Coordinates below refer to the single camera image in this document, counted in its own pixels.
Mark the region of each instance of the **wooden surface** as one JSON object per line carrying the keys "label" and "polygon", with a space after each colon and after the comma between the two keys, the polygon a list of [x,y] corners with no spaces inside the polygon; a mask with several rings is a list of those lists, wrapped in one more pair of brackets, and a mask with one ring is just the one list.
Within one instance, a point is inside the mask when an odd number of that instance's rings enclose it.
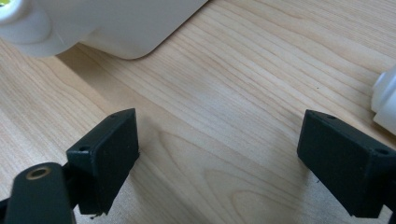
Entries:
{"label": "wooden surface", "polygon": [[0,41],[0,197],[134,107],[141,158],[109,215],[78,223],[386,223],[388,209],[350,217],[296,148],[306,109],[396,148],[370,110],[378,74],[396,64],[395,11],[390,0],[212,0],[135,61],[82,45],[35,59]]}

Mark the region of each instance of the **white plastic object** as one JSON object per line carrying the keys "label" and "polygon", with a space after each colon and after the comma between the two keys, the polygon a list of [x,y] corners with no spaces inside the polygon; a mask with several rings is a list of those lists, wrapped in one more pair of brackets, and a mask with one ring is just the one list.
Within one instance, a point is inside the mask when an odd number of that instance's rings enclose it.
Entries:
{"label": "white plastic object", "polygon": [[374,121],[396,134],[396,66],[379,77],[373,90]]}
{"label": "white plastic object", "polygon": [[77,42],[134,59],[150,53],[207,0],[9,0],[0,38],[38,57]]}

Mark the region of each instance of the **white container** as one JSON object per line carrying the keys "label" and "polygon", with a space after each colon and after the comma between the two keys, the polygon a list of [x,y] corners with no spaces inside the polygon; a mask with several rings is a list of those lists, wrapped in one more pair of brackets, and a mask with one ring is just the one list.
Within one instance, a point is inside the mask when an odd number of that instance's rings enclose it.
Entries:
{"label": "white container", "polygon": [[396,66],[379,77],[373,90],[374,121],[396,134]]}
{"label": "white container", "polygon": [[0,37],[26,54],[55,55],[82,42],[124,59],[135,59],[160,45],[207,0],[2,2]]}

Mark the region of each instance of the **screw hole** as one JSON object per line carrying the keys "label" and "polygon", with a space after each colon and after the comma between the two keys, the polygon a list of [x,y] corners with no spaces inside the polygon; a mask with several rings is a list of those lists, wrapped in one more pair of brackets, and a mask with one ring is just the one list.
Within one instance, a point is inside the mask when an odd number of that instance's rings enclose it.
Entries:
{"label": "screw hole", "polygon": [[26,175],[26,179],[28,180],[37,180],[39,178],[42,178],[50,173],[50,168],[47,166],[39,167],[37,169],[34,169],[33,171],[29,172]]}
{"label": "screw hole", "polygon": [[83,147],[80,147],[78,150],[79,151],[88,151],[88,150],[90,150],[90,147],[89,146],[83,146]]}
{"label": "screw hole", "polygon": [[383,148],[376,148],[375,151],[378,152],[379,154],[382,154],[382,155],[388,155],[389,154],[389,151],[387,151],[386,149],[383,149]]}

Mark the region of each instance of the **wood grain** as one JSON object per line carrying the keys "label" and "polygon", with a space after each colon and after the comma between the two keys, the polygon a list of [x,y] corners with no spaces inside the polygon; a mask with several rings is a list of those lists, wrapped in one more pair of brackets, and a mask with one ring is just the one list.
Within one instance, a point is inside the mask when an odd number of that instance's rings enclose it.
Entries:
{"label": "wood grain", "polygon": [[386,0],[212,0],[150,55],[77,45],[23,56],[0,41],[0,196],[106,115],[134,107],[141,158],[107,217],[78,223],[385,223],[350,217],[298,160],[304,111],[396,148],[371,87],[396,64]]}

